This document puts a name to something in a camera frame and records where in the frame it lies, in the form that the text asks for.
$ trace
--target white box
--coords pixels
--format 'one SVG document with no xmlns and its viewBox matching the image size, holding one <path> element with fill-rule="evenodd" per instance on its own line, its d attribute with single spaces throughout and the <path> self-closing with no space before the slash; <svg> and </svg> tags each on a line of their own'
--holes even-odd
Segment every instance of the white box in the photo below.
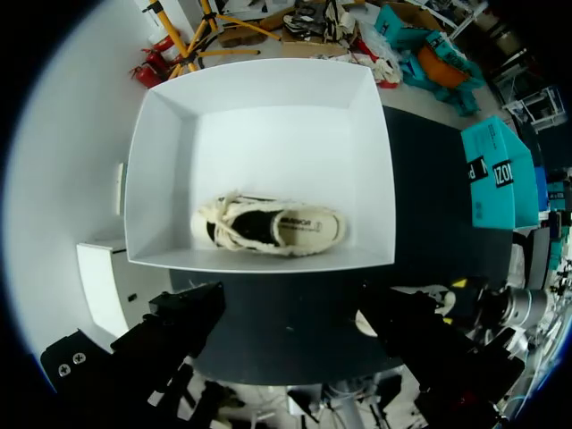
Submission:
<svg viewBox="0 0 572 429">
<path fill-rule="evenodd" d="M 309 59 L 231 63 L 147 93 L 125 189 L 131 262 L 244 273 L 333 271 L 392 264 L 395 195 L 385 117 L 370 70 Z M 210 249 L 190 216 L 230 191 L 328 206 L 346 239 L 320 255 Z"/>
</svg>

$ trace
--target teal shoe box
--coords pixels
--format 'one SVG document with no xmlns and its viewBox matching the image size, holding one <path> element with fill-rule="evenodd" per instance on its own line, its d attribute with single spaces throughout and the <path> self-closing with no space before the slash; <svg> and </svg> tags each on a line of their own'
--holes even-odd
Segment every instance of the teal shoe box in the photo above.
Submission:
<svg viewBox="0 0 572 429">
<path fill-rule="evenodd" d="M 443 31 L 428 11 L 403 3 L 385 4 L 374 26 L 396 49 L 417 50 L 432 30 Z"/>
<path fill-rule="evenodd" d="M 524 143 L 496 116 L 462 131 L 461 137 L 473 226 L 503 230 L 537 226 L 536 175 Z"/>
</svg>

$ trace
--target robotic arm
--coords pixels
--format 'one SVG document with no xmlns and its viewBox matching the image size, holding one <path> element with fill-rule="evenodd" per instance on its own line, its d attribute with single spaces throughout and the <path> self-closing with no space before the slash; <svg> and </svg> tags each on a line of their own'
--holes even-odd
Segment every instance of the robotic arm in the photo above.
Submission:
<svg viewBox="0 0 572 429">
<path fill-rule="evenodd" d="M 188 422 L 147 399 L 153 391 L 174 389 L 177 383 L 168 382 L 181 373 L 183 359 L 204 348 L 224 311 L 223 286 L 164 293 L 149 304 L 151 314 L 111 345 L 113 354 L 76 332 L 50 346 L 41 364 L 62 398 L 94 422 L 109 425 L 112 418 L 130 425 L 206 429 L 223 397 L 218 384 L 206 385 Z M 525 367 L 504 349 L 512 330 L 484 347 L 444 323 L 434 313 L 435 301 L 423 293 L 369 283 L 363 285 L 360 310 L 381 344 L 420 382 L 416 404 L 432 428 L 490 429 L 501 421 L 495 404 Z"/>
</svg>

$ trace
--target white wall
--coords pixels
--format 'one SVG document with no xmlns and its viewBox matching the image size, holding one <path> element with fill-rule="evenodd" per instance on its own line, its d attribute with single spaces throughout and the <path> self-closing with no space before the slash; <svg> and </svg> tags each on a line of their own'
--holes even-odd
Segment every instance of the white wall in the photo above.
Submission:
<svg viewBox="0 0 572 429">
<path fill-rule="evenodd" d="M 149 6 L 149 0 L 133 1 L 140 11 Z M 169 17 L 169 21 L 181 32 L 183 40 L 190 42 L 195 34 L 194 29 L 198 28 L 198 24 L 203 16 L 198 0 L 161 0 L 161 5 Z M 163 27 L 153 11 L 148 11 L 144 15 L 154 29 Z"/>
<path fill-rule="evenodd" d="M 37 354 L 77 328 L 111 340 L 89 315 L 75 245 L 122 231 L 115 176 L 145 94 L 129 70 L 150 30 L 133 2 L 99 5 L 46 67 L 21 117 L 3 244 L 13 312 Z"/>
</svg>

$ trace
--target screw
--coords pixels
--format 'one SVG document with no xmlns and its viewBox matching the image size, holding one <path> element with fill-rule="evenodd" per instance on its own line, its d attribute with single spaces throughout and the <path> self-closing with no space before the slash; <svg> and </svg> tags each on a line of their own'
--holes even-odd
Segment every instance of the screw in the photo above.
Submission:
<svg viewBox="0 0 572 429">
<path fill-rule="evenodd" d="M 86 361 L 86 355 L 83 353 L 76 353 L 73 355 L 72 360 L 75 365 L 83 364 Z"/>
<path fill-rule="evenodd" d="M 65 377 L 66 375 L 69 375 L 71 371 L 72 369 L 68 364 L 61 364 L 57 368 L 57 373 L 60 375 L 60 377 Z"/>
</svg>

